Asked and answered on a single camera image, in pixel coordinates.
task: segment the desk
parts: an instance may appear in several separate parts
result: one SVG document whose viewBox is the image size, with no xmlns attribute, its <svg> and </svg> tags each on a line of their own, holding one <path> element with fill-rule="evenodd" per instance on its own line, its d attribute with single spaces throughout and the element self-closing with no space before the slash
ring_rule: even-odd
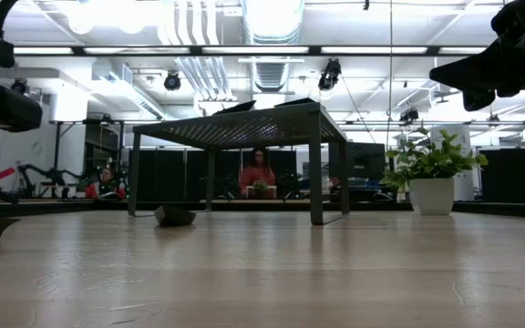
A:
<svg viewBox="0 0 525 328">
<path fill-rule="evenodd" d="M 273 192 L 273 197 L 277 199 L 277 186 L 267 186 L 268 190 L 271 190 Z M 246 198 L 248 199 L 248 195 L 251 193 L 251 190 L 254 191 L 254 186 L 246 186 Z"/>
<path fill-rule="evenodd" d="M 129 215 L 135 216 L 139 179 L 139 149 L 141 135 L 204 149 L 208 152 L 206 209 L 211 210 L 214 193 L 214 162 L 216 152 L 225 149 L 309 145 L 309 177 L 311 182 L 311 222 L 327 224 L 324 220 L 321 143 L 339 144 L 340 161 L 347 162 L 347 138 L 319 103 L 292 105 L 281 108 L 251 110 L 206 118 L 190 118 L 133 128 L 132 167 L 129 172 Z M 341 211 L 349 213 L 347 166 L 340 166 L 342 185 Z"/>
</svg>

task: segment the small potted plant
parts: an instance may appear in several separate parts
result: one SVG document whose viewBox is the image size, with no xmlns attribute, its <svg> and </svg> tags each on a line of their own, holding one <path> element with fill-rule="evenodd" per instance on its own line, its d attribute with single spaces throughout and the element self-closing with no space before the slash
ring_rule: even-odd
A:
<svg viewBox="0 0 525 328">
<path fill-rule="evenodd" d="M 266 192 L 269 189 L 269 184 L 264 180 L 256 180 L 252 184 L 252 189 L 254 190 L 254 195 L 258 199 L 263 199 L 266 197 Z"/>
<path fill-rule="evenodd" d="M 458 135 L 450 136 L 441 129 L 440 147 L 428 137 L 428 131 L 421 127 L 417 132 L 427 137 L 425 147 L 417 148 L 412 142 L 400 141 L 399 150 L 389 150 L 386 156 L 397 157 L 398 168 L 387 170 L 381 184 L 388 184 L 404 190 L 410 188 L 410 202 L 413 209 L 422 215 L 448 215 L 453 208 L 453 177 L 463 171 L 488 165 L 483 154 L 473 157 L 473 152 L 463 155 L 462 146 L 452 145 Z"/>
</svg>

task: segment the ceiling light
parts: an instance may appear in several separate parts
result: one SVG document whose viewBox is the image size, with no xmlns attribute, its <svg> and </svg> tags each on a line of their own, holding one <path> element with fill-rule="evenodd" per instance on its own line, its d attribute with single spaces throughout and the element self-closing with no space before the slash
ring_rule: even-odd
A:
<svg viewBox="0 0 525 328">
<path fill-rule="evenodd" d="M 137 34 L 145 28 L 145 18 L 139 14 L 137 1 L 120 0 L 120 4 L 115 5 L 120 11 L 119 28 L 121 31 L 127 34 Z"/>
<path fill-rule="evenodd" d="M 206 46 L 204 54 L 307 54 L 308 46 Z"/>
<path fill-rule="evenodd" d="M 476 55 L 484 51 L 484 47 L 442 47 L 439 54 L 443 55 Z"/>
<path fill-rule="evenodd" d="M 112 47 L 112 46 L 91 46 L 85 47 L 84 50 L 90 55 L 151 55 L 151 54 L 180 54 L 187 55 L 190 53 L 188 47 L 177 46 L 160 46 L 160 47 Z"/>
<path fill-rule="evenodd" d="M 95 3 L 80 3 L 68 13 L 68 25 L 72 32 L 84 35 L 95 26 Z"/>
<path fill-rule="evenodd" d="M 425 46 L 323 46 L 322 54 L 424 54 Z"/>
<path fill-rule="evenodd" d="M 238 58 L 241 64 L 301 64 L 305 60 L 301 58 Z"/>
<path fill-rule="evenodd" d="M 35 46 L 16 46 L 14 48 L 16 55 L 72 55 L 72 49 L 68 46 L 51 46 L 51 47 L 35 47 Z"/>
</svg>

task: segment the fluorescent light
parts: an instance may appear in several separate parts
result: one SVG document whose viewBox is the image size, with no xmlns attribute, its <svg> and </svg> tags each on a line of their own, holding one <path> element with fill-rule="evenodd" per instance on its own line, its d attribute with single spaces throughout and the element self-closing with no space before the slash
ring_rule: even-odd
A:
<svg viewBox="0 0 525 328">
<path fill-rule="evenodd" d="M 296 64 L 304 63 L 305 60 L 301 58 L 238 58 L 241 64 Z"/>
<path fill-rule="evenodd" d="M 439 54 L 444 55 L 476 55 L 485 50 L 485 47 L 442 47 Z"/>
<path fill-rule="evenodd" d="M 34 46 L 16 46 L 14 48 L 16 55 L 72 55 L 72 49 L 67 46 L 55 47 L 34 47 Z"/>
<path fill-rule="evenodd" d="M 206 46 L 204 54 L 306 54 L 308 46 Z"/>
<path fill-rule="evenodd" d="M 145 124 L 155 124 L 155 123 L 161 123 L 163 121 L 160 120 L 138 120 L 138 121 L 125 121 L 125 124 L 130 125 L 145 125 Z"/>
<path fill-rule="evenodd" d="M 323 46 L 322 54 L 424 54 L 425 46 Z"/>
<path fill-rule="evenodd" d="M 177 46 L 160 46 L 160 47 L 86 47 L 84 50 L 90 55 L 113 55 L 113 54 L 131 54 L 131 55 L 151 55 L 151 54 L 189 54 L 188 47 Z"/>
</svg>

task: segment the woman in red shirt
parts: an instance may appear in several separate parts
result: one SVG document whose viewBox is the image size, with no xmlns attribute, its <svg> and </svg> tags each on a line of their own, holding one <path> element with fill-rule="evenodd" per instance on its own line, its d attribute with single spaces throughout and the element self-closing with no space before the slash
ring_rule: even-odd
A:
<svg viewBox="0 0 525 328">
<path fill-rule="evenodd" d="M 90 184 L 86 189 L 86 195 L 89 199 L 101 199 L 107 195 L 116 194 L 114 198 L 125 199 L 125 185 L 116 179 L 117 174 L 111 168 L 104 168 L 100 172 L 100 181 Z"/>
<path fill-rule="evenodd" d="M 273 170 L 269 167 L 269 151 L 267 149 L 253 149 L 251 153 L 251 161 L 247 168 L 242 171 L 240 188 L 241 195 L 248 196 L 247 187 L 251 186 L 255 181 L 263 180 L 269 186 L 275 185 L 275 178 Z M 266 198 L 274 198 L 272 190 L 268 190 Z"/>
</svg>

